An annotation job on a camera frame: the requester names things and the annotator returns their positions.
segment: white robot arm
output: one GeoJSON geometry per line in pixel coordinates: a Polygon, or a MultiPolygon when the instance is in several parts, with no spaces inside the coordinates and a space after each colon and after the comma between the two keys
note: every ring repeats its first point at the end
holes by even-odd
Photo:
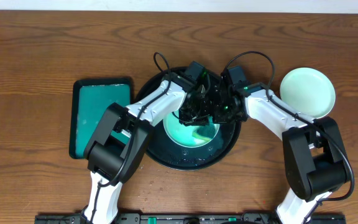
{"type": "MultiPolygon", "coordinates": [[[[189,120],[197,116],[204,117],[205,114],[198,114],[197,111],[204,111],[199,108],[206,107],[200,104],[200,98],[205,97],[209,97],[207,102],[212,104],[207,105],[212,110],[206,113],[213,117],[214,123],[246,121],[247,118],[253,118],[263,123],[283,141],[286,177],[291,189],[276,210],[277,217],[282,224],[303,223],[305,217],[307,218],[314,210],[318,200],[328,197],[332,191],[337,190],[349,180],[348,170],[341,164],[338,155],[329,150],[328,143],[324,142],[316,131],[273,104],[266,96],[265,86],[261,83],[250,85],[247,80],[234,83],[233,80],[238,80],[235,78],[238,71],[238,68],[228,70],[226,76],[223,74],[223,81],[217,79],[219,85],[210,88],[209,77],[206,81],[207,78],[201,75],[205,74],[205,69],[193,62],[185,75],[172,74],[170,88],[166,94],[144,108],[140,116],[138,115],[142,107],[169,86],[168,80],[163,80],[154,92],[133,105],[122,108],[113,104],[106,110],[84,153],[85,158],[89,160],[88,169],[91,171],[93,180],[89,205],[84,212],[88,223],[108,224],[114,220],[117,215],[117,200],[122,184],[139,166],[153,127],[166,115],[176,110],[180,110],[181,120],[189,120]],[[193,79],[186,76],[188,72],[196,73],[193,79]],[[207,91],[204,88],[204,85],[207,85],[205,83],[209,83],[207,91]],[[114,142],[110,136],[112,130],[122,132],[128,137],[135,134],[132,150],[128,151],[128,145],[123,146],[114,142]],[[315,146],[324,146],[328,158],[313,159],[310,149],[315,146]],[[106,185],[106,183],[109,183],[107,187],[100,187],[100,184],[106,185]]],[[[271,90],[269,90],[269,95],[288,111],[298,114],[310,123],[317,122],[314,118],[289,107],[271,90]]],[[[325,128],[325,131],[338,135],[339,130],[336,123],[332,121],[328,119],[318,121],[318,123],[325,128]]],[[[202,125],[205,122],[208,122],[208,119],[197,119],[184,125],[202,125]]]]}

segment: wood grain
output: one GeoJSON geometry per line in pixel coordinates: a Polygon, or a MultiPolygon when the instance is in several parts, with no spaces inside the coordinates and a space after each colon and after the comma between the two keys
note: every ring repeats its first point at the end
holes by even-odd
{"type": "MultiPolygon", "coordinates": [[[[358,223],[358,16],[151,12],[0,11],[0,223],[33,223],[38,213],[70,213],[88,204],[86,161],[70,159],[71,91],[89,77],[130,76],[137,92],[158,72],[192,60],[219,72],[233,56],[259,50],[277,66],[273,89],[296,67],[333,82],[338,122],[356,173],[356,190],[320,212],[358,223]]],[[[267,62],[238,61],[254,82],[267,62]]],[[[284,198],[282,144],[260,123],[242,125],[233,150],[195,172],[171,170],[144,157],[119,206],[144,213],[242,213],[272,210],[284,198]]],[[[344,194],[348,184],[335,195],[344,194]]]]}

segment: wire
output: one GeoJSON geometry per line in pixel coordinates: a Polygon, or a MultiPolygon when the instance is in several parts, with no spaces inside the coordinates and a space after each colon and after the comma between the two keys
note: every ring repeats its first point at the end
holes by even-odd
{"type": "Polygon", "coordinates": [[[134,144],[134,139],[135,139],[135,134],[136,134],[136,131],[137,131],[137,128],[139,126],[139,121],[140,121],[140,117],[142,116],[143,112],[147,109],[148,106],[150,106],[154,101],[156,101],[157,99],[159,99],[161,96],[167,94],[170,86],[171,86],[171,79],[172,79],[172,75],[171,75],[171,68],[169,67],[169,63],[167,61],[167,59],[164,57],[164,55],[162,55],[161,53],[159,52],[156,52],[154,53],[153,55],[153,59],[154,59],[154,63],[155,65],[157,66],[157,68],[163,72],[163,70],[161,69],[161,67],[158,65],[157,63],[157,59],[156,59],[156,56],[159,55],[165,62],[166,66],[167,66],[167,71],[168,71],[168,85],[167,87],[164,89],[163,92],[161,92],[158,96],[156,96],[155,98],[153,98],[152,100],[150,100],[148,103],[146,103],[144,106],[142,106],[140,108],[140,111],[139,111],[139,114],[137,115],[136,117],[136,120],[134,121],[134,132],[132,133],[131,135],[131,138],[129,139],[129,144],[128,144],[128,150],[127,150],[127,153],[125,155],[125,158],[124,158],[124,161],[122,162],[116,176],[113,178],[113,180],[110,180],[108,183],[106,184],[102,184],[101,182],[98,182],[98,190],[96,191],[96,195],[95,195],[95,200],[94,200],[94,207],[93,207],[93,211],[92,211],[92,216],[91,216],[91,219],[90,219],[90,222],[92,223],[93,221],[93,218],[94,218],[94,214],[96,213],[96,202],[98,201],[98,197],[99,197],[99,193],[100,193],[100,189],[102,187],[107,187],[107,186],[110,186],[111,184],[113,183],[116,183],[118,181],[118,178],[120,176],[120,173],[122,172],[123,168],[125,167],[125,165],[127,164],[128,162],[128,158],[129,158],[129,155],[131,154],[131,151],[132,151],[132,146],[134,144]]]}
{"type": "Polygon", "coordinates": [[[268,98],[268,100],[270,100],[275,106],[277,106],[278,108],[280,108],[281,110],[283,110],[284,112],[288,113],[289,115],[293,116],[295,119],[298,119],[302,122],[304,122],[305,124],[307,124],[309,127],[313,128],[316,132],[320,133],[320,136],[321,137],[324,137],[325,139],[327,139],[338,151],[338,153],[341,155],[341,157],[343,158],[343,161],[345,163],[345,166],[348,168],[349,170],[349,178],[350,178],[350,187],[349,187],[349,190],[347,191],[347,193],[341,197],[336,197],[336,198],[321,198],[319,199],[317,202],[316,202],[316,206],[312,209],[312,211],[310,212],[310,214],[308,214],[307,217],[305,217],[305,220],[309,219],[309,217],[311,216],[311,214],[317,209],[318,205],[322,205],[322,202],[337,202],[337,201],[340,201],[340,200],[345,200],[347,198],[349,198],[353,191],[354,191],[354,173],[353,173],[353,169],[351,167],[351,164],[348,160],[348,158],[344,155],[344,153],[342,152],[342,149],[339,147],[339,145],[335,142],[335,140],[330,136],[328,135],[327,133],[325,133],[323,130],[321,130],[319,127],[317,127],[317,125],[299,117],[299,114],[298,113],[292,113],[291,111],[289,111],[288,109],[284,108],[282,105],[278,104],[274,99],[273,99],[273,96],[271,96],[269,94],[269,89],[270,89],[270,86],[272,85],[272,82],[273,82],[273,79],[274,79],[274,75],[275,75],[275,66],[274,66],[274,63],[272,61],[272,59],[270,59],[269,56],[263,54],[262,52],[257,52],[257,51],[248,51],[248,52],[244,52],[244,53],[241,53],[237,56],[235,56],[232,60],[230,60],[230,62],[224,67],[224,70],[223,72],[225,72],[228,68],[228,66],[230,66],[230,64],[235,61],[235,59],[243,56],[243,55],[246,55],[246,54],[259,54],[261,56],[264,56],[271,64],[272,66],[272,76],[270,77],[270,80],[268,81],[268,84],[267,84],[267,88],[266,88],[266,97],[268,98]]]}
{"type": "Polygon", "coordinates": [[[194,119],[191,119],[190,121],[184,121],[184,120],[181,120],[174,112],[172,112],[172,115],[174,117],[176,117],[179,121],[183,122],[183,123],[189,123],[189,122],[194,122],[196,120],[199,120],[199,119],[203,119],[203,118],[207,118],[209,116],[209,114],[207,115],[204,115],[204,116],[200,116],[198,118],[194,118],[194,119]]]}

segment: white bracket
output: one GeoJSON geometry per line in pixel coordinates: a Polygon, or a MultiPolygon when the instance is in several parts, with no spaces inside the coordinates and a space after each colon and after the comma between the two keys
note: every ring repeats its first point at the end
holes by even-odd
{"type": "MultiPolygon", "coordinates": [[[[293,113],[298,113],[300,117],[313,122],[313,117],[301,114],[295,111],[293,108],[284,103],[280,98],[274,95],[272,90],[268,91],[270,96],[273,96],[275,102],[283,106],[285,109],[293,113]]],[[[306,124],[300,120],[295,119],[291,115],[287,114],[271,101],[267,99],[266,91],[259,90],[246,97],[246,109],[247,114],[262,124],[264,124],[269,130],[271,130],[276,136],[282,140],[282,133],[292,127],[303,127],[306,124]]]]}
{"type": "MultiPolygon", "coordinates": [[[[159,94],[161,94],[167,88],[167,86],[168,81],[162,81],[160,86],[154,92],[141,99],[137,103],[126,106],[126,108],[129,109],[128,112],[131,115],[137,117],[141,107],[148,103],[150,100],[157,97],[159,94]]],[[[162,95],[158,100],[154,101],[151,105],[149,105],[145,109],[140,119],[147,120],[152,126],[155,126],[161,120],[163,120],[166,115],[176,110],[179,110],[179,108],[185,101],[185,98],[186,92],[183,90],[183,88],[180,85],[171,82],[168,92],[162,95]]]]}
{"type": "Polygon", "coordinates": [[[316,202],[331,194],[332,192],[325,192],[317,195],[313,201],[306,202],[305,200],[298,198],[294,191],[290,189],[287,196],[285,196],[284,201],[277,207],[277,215],[283,224],[301,224],[305,217],[309,215],[310,211],[312,211],[316,202]]]}
{"type": "MultiPolygon", "coordinates": [[[[89,205],[86,208],[84,215],[88,221],[91,220],[92,210],[94,205],[94,199],[98,190],[98,182],[106,184],[108,179],[102,177],[98,173],[91,172],[92,178],[92,190],[91,197],[89,198],[89,205]]],[[[117,185],[109,185],[107,187],[101,187],[98,195],[98,202],[96,204],[96,213],[93,217],[93,223],[95,224],[110,224],[118,214],[117,202],[119,193],[122,188],[122,183],[117,185]]]]}

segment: black cable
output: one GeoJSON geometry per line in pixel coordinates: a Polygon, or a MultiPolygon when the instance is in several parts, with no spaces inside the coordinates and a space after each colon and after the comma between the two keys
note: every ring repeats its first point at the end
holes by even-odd
{"type": "Polygon", "coordinates": [[[98,203],[100,189],[101,189],[101,186],[99,185],[99,182],[98,182],[98,189],[96,190],[96,194],[94,196],[93,210],[92,210],[92,216],[91,216],[91,220],[90,220],[91,223],[93,223],[94,214],[96,213],[96,204],[98,203]]]}
{"type": "Polygon", "coordinates": [[[148,106],[150,106],[154,101],[156,101],[157,99],[159,99],[161,96],[167,94],[170,86],[171,86],[171,79],[172,79],[172,76],[171,76],[171,68],[169,67],[169,64],[168,64],[168,61],[167,59],[164,57],[164,55],[162,55],[161,53],[154,53],[153,55],[153,59],[154,59],[154,63],[155,65],[157,66],[157,68],[163,72],[163,70],[161,69],[161,67],[158,65],[157,63],[157,59],[155,58],[157,55],[159,55],[165,62],[166,66],[167,66],[167,71],[168,71],[168,85],[167,87],[164,89],[163,92],[161,92],[158,96],[156,96],[155,98],[153,98],[152,100],[150,100],[148,103],[146,103],[144,106],[142,106],[140,108],[140,111],[139,111],[139,114],[137,115],[136,117],[136,120],[134,121],[134,132],[132,133],[131,135],[131,138],[129,139],[129,144],[128,144],[128,150],[127,150],[127,153],[125,155],[125,158],[124,158],[124,161],[122,162],[116,176],[113,178],[113,180],[110,180],[108,183],[106,184],[102,184],[101,182],[98,182],[98,190],[96,191],[96,195],[95,195],[95,200],[94,200],[94,207],[93,207],[93,211],[92,211],[92,216],[91,216],[91,219],[90,219],[90,222],[92,223],[92,220],[93,220],[93,217],[94,217],[94,214],[96,213],[96,202],[98,200],[98,197],[99,197],[99,193],[100,193],[100,188],[101,187],[107,187],[107,186],[110,186],[111,184],[113,183],[116,183],[118,181],[118,178],[119,178],[119,174],[122,172],[124,166],[127,164],[128,162],[128,158],[129,158],[129,155],[131,154],[131,151],[132,151],[132,145],[134,144],[134,139],[135,139],[135,134],[136,134],[136,130],[138,128],[138,125],[139,125],[139,120],[140,120],[140,117],[142,116],[143,112],[146,110],[146,108],[148,106]]]}
{"type": "Polygon", "coordinates": [[[209,116],[209,114],[207,114],[207,115],[200,116],[200,117],[198,117],[198,118],[192,119],[192,120],[190,120],[190,121],[184,121],[184,120],[181,120],[174,112],[172,112],[172,115],[173,115],[174,117],[176,117],[179,121],[184,122],[184,123],[193,122],[193,121],[196,121],[196,120],[198,120],[198,119],[206,118],[206,117],[209,116]]]}
{"type": "Polygon", "coordinates": [[[243,56],[243,55],[246,55],[246,54],[259,54],[259,55],[262,55],[264,56],[269,62],[270,64],[272,65],[272,76],[270,77],[270,80],[267,84],[267,88],[266,88],[266,97],[268,98],[268,100],[270,100],[275,106],[277,106],[278,108],[280,108],[281,110],[283,110],[284,112],[288,113],[289,115],[293,116],[295,119],[299,119],[300,121],[304,122],[305,124],[307,124],[309,127],[313,128],[315,131],[317,131],[318,133],[320,133],[320,136],[321,137],[324,137],[326,138],[338,151],[338,153],[341,155],[341,157],[343,158],[343,161],[345,163],[345,166],[347,166],[347,168],[349,169],[349,177],[350,177],[350,183],[351,183],[351,186],[349,187],[349,191],[341,196],[341,197],[336,197],[336,198],[321,198],[319,199],[317,202],[316,202],[316,206],[315,208],[310,212],[310,214],[308,214],[307,217],[305,217],[305,220],[308,219],[308,217],[311,216],[311,214],[317,209],[317,206],[318,205],[321,205],[322,202],[333,202],[333,201],[340,201],[340,200],[345,200],[347,198],[349,198],[353,191],[354,191],[354,173],[353,173],[353,169],[350,165],[350,162],[349,160],[347,159],[347,157],[344,155],[344,153],[342,152],[341,148],[339,147],[339,145],[335,142],[335,140],[330,136],[328,135],[327,133],[325,133],[323,130],[321,130],[320,128],[317,127],[317,125],[303,119],[302,117],[299,117],[299,114],[298,113],[292,113],[291,111],[289,111],[288,109],[284,108],[283,106],[281,106],[280,104],[278,104],[274,99],[273,99],[273,96],[271,96],[269,94],[269,89],[270,89],[270,86],[272,85],[272,82],[273,82],[273,79],[274,79],[274,75],[275,75],[275,66],[274,66],[274,63],[272,61],[272,59],[270,59],[269,56],[263,54],[262,52],[256,52],[256,51],[248,51],[248,52],[244,52],[244,53],[241,53],[237,56],[235,56],[232,60],[230,60],[230,62],[224,67],[224,70],[223,72],[225,72],[228,68],[228,66],[230,66],[230,64],[235,61],[235,59],[243,56]]]}

